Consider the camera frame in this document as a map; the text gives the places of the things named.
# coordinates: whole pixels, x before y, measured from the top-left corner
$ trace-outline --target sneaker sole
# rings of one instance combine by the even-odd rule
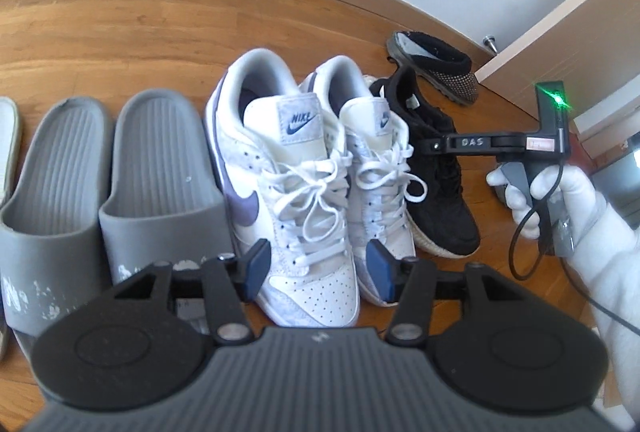
[[[476,248],[475,250],[473,250],[473,252],[469,253],[468,255],[457,255],[448,250],[445,250],[444,248],[441,248],[435,242],[433,242],[429,237],[427,237],[424,234],[424,232],[420,228],[418,228],[418,225],[415,224],[414,220],[411,218],[411,215],[409,215],[409,212],[406,213],[406,218],[409,221],[409,226],[411,227],[411,233],[414,234],[414,242],[416,246],[421,250],[424,250],[425,252],[433,253],[433,255],[437,255],[443,258],[459,259],[459,258],[470,257],[475,252],[478,251],[478,248]]]
[[[440,91],[447,98],[449,98],[452,102],[455,102],[460,105],[464,105],[468,107],[469,105],[473,105],[474,102],[470,102],[465,100],[464,98],[460,98],[454,92],[452,92],[447,86],[441,83],[435,76],[430,75],[424,69],[416,66],[411,59],[409,59],[402,50],[396,45],[394,38],[391,37],[386,41],[386,51],[389,53],[389,56],[396,61],[398,64],[405,64],[411,67],[415,73],[425,80],[427,80],[437,91]]]

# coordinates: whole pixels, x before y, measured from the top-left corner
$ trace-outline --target shoe tongue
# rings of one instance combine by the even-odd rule
[[[320,102],[313,92],[257,98],[247,105],[243,122],[262,137],[279,163],[299,165],[327,157]]]
[[[364,139],[376,152],[391,148],[391,112],[385,98],[363,96],[353,98],[340,109],[340,121]]]

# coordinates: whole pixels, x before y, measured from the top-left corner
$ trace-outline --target green light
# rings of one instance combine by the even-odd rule
[[[556,105],[559,108],[566,108],[568,110],[570,110],[572,107],[571,105],[569,105],[564,98],[558,94],[557,92],[552,92],[552,91],[547,91],[546,89],[543,89],[542,87],[539,87],[540,91],[544,92],[545,94],[548,94],[549,96],[551,96],[551,98],[553,99],[554,102],[556,102]]]

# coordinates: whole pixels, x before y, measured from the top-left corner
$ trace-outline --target purple swoosh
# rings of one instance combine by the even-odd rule
[[[306,90],[306,92],[314,92],[314,85],[316,84],[316,76],[318,76],[318,73],[314,71],[314,74],[311,77],[311,80],[309,80],[309,87]]]
[[[260,210],[260,203],[258,200],[258,192],[254,190],[252,194],[247,197],[241,197],[234,189],[234,185],[229,179],[226,172],[226,165],[222,159],[222,153],[220,152],[220,146],[218,145],[218,132],[216,127],[216,113],[218,112],[218,103],[220,102],[220,88],[223,87],[225,82],[225,76],[220,80],[220,84],[216,88],[213,100],[213,120],[212,132],[213,132],[213,145],[215,146],[216,165],[218,168],[218,174],[220,175],[220,183],[222,187],[222,193],[225,195],[226,204],[229,207],[229,213],[231,215],[231,221],[233,224],[239,226],[251,226],[258,218],[258,211]]]

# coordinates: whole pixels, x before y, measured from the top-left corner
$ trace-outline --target wooden floor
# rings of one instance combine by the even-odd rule
[[[202,112],[226,67],[243,52],[265,46],[280,54],[297,79],[337,54],[347,54],[364,73],[394,70],[384,43],[403,28],[335,0],[0,0],[0,96],[10,96],[24,119],[22,158],[50,106],[68,96],[89,95],[117,116],[126,100],[147,88],[171,88]],[[529,130],[536,123],[501,97],[483,89],[473,107],[460,107],[422,83],[425,97],[453,116],[460,132]],[[507,249],[514,231],[510,212],[484,182],[492,158],[468,157],[465,198],[482,234],[472,257],[508,275]],[[535,255],[533,243],[518,247],[519,268]],[[459,270],[465,261],[436,260]],[[527,287],[578,317],[584,306],[554,259],[543,261]],[[247,308],[259,329],[268,320]],[[363,302],[361,326],[384,330],[392,314]],[[437,304],[432,332],[459,316],[453,302]],[[16,430],[43,405],[28,364],[12,344],[0,364],[0,422]]]

